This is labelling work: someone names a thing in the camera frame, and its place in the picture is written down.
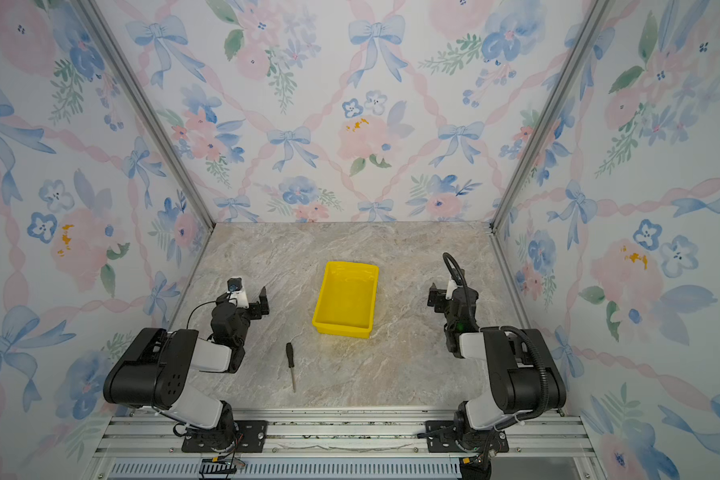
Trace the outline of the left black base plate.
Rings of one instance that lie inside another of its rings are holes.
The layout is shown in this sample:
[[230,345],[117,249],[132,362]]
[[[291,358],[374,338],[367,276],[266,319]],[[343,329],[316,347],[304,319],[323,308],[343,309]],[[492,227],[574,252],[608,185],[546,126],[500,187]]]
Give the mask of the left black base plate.
[[189,427],[183,435],[183,453],[262,453],[269,423],[236,420],[213,429]]

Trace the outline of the yellow plastic bin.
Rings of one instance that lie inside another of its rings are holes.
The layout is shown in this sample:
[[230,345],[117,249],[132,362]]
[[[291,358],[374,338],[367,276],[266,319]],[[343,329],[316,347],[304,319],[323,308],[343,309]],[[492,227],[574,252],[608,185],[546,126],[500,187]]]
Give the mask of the yellow plastic bin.
[[326,264],[312,325],[323,335],[368,339],[380,269],[356,262]]

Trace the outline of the aluminium rail frame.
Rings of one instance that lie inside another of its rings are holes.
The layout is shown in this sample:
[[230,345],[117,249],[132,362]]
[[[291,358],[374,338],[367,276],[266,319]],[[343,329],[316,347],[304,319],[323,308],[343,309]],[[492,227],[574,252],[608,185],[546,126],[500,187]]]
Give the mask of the aluminium rail frame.
[[175,424],[114,417],[86,479],[603,479],[575,416],[545,414],[505,432],[458,441],[434,407],[242,409],[237,452],[183,450]]

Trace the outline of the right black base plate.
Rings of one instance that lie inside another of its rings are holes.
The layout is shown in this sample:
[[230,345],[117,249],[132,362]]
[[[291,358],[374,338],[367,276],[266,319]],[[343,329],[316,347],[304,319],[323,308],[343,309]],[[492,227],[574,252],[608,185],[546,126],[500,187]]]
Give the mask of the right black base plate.
[[424,431],[417,434],[424,439],[429,453],[458,453],[466,455],[508,453],[506,435],[496,430],[473,430],[457,426],[456,422],[429,420]]

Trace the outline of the black handled screwdriver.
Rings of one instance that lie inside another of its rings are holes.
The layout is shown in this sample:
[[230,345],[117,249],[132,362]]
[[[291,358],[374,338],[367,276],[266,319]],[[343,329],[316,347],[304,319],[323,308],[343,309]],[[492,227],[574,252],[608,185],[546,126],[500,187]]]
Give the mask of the black handled screwdriver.
[[291,385],[292,385],[292,391],[296,392],[296,383],[295,383],[295,358],[294,358],[294,348],[291,342],[288,342],[285,346],[286,350],[286,359],[288,364],[288,369],[290,372],[290,378],[291,378]]

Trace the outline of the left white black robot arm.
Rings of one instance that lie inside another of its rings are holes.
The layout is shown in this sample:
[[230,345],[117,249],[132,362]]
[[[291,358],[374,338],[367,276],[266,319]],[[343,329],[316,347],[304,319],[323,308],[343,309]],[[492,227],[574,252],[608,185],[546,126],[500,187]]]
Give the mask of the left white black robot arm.
[[193,371],[235,374],[245,357],[251,323],[269,314],[267,292],[249,301],[240,278],[228,281],[227,292],[215,299],[211,336],[196,329],[168,331],[144,328],[110,370],[103,397],[110,404],[150,408],[175,422],[185,453],[260,453],[265,420],[234,418],[231,405],[188,383]]

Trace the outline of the right aluminium corner post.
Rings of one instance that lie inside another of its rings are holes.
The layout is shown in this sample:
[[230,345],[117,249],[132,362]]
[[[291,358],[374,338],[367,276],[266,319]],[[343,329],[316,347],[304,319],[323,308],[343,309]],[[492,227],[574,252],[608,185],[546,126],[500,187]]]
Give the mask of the right aluminium corner post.
[[591,3],[590,9],[581,24],[580,31],[574,37],[573,47],[570,49],[558,79],[554,82],[550,91],[550,96],[541,110],[540,119],[534,133],[520,156],[499,207],[490,222],[492,235],[496,236],[503,228],[503,224],[507,222],[512,203],[521,189],[524,178],[532,168],[536,155],[539,153],[547,134],[553,130],[556,119],[570,94],[572,82],[581,70],[585,57],[596,40],[596,36],[602,30],[603,22],[611,6],[612,1],[608,0],[597,0]]

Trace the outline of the left aluminium corner post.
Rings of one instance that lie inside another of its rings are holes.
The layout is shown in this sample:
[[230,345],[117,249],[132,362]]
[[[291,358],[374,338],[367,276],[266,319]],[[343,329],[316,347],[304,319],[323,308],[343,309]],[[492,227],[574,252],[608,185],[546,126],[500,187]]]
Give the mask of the left aluminium corner post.
[[102,55],[111,64],[122,82],[125,94],[137,112],[137,117],[142,121],[146,131],[167,161],[189,203],[199,214],[204,226],[213,230],[215,221],[211,218],[208,208],[190,178],[189,171],[183,166],[173,149],[167,131],[162,126],[156,110],[148,99],[144,88],[139,84],[135,71],[107,25],[96,2],[83,0],[72,1],[71,4],[80,16],[83,25],[90,31],[96,46],[101,49]]

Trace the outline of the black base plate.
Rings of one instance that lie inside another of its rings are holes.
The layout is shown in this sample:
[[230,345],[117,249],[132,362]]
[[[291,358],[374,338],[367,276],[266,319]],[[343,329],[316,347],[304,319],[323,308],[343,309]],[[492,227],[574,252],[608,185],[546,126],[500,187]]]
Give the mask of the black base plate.
[[213,429],[189,427],[183,435],[183,453],[262,453],[269,423],[236,420]]
[[424,431],[417,434],[424,439],[429,453],[458,453],[466,455],[508,453],[506,435],[496,430],[473,430],[457,426],[456,422],[429,420]]

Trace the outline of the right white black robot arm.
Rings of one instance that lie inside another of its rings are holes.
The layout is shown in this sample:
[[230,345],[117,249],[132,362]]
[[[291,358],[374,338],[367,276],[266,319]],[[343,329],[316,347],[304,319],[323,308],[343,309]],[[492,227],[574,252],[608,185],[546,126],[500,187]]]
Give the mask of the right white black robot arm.
[[506,430],[561,409],[567,399],[562,376],[537,329],[479,327],[473,319],[478,292],[451,280],[431,285],[427,305],[444,315],[447,350],[487,367],[487,388],[462,402],[451,421],[427,421],[418,436],[431,453],[505,453]]

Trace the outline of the aluminium corner post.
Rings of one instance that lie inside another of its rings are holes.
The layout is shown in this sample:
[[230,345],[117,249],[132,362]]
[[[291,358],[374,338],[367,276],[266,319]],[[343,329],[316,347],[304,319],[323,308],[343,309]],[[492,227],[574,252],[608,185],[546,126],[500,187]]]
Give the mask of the aluminium corner post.
[[524,178],[532,168],[536,155],[539,153],[547,134],[553,130],[556,119],[570,94],[572,82],[581,70],[585,57],[596,40],[596,36],[602,30],[603,22],[611,6],[612,1],[608,0],[597,0],[591,3],[590,9],[581,24],[580,31],[574,37],[573,47],[570,49],[558,79],[554,82],[550,91],[550,96],[541,110],[540,119],[534,133],[520,156],[499,207],[490,222],[492,235],[496,236],[503,228],[503,224],[507,222],[512,203],[521,189]]
[[208,208],[190,178],[189,171],[183,166],[173,149],[167,131],[162,126],[156,110],[148,99],[144,88],[139,84],[135,71],[107,25],[96,2],[83,0],[72,1],[71,4],[80,16],[83,25],[90,31],[96,46],[101,49],[102,55],[111,64],[122,82],[125,94],[137,112],[137,117],[142,121],[146,131],[167,161],[189,203],[199,214],[204,226],[213,230],[215,221],[211,218]]

